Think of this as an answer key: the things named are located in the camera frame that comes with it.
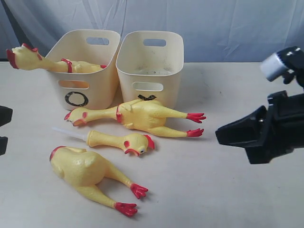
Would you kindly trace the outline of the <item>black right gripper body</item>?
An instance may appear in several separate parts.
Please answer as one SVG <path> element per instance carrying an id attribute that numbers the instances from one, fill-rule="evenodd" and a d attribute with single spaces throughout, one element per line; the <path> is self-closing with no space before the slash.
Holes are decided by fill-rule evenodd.
<path id="1" fill-rule="evenodd" d="M 267 140 L 264 157 L 279 157 L 304 147 L 304 95 L 286 91 L 268 97 Z"/>

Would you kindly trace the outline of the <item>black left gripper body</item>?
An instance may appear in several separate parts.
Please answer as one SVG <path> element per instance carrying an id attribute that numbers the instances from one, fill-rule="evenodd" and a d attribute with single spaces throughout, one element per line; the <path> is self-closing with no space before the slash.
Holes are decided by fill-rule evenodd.
<path id="1" fill-rule="evenodd" d="M 11 122 L 13 116 L 13 109 L 0 106 L 0 155 L 4 155 L 7 150 L 8 137 L 6 126 Z"/>

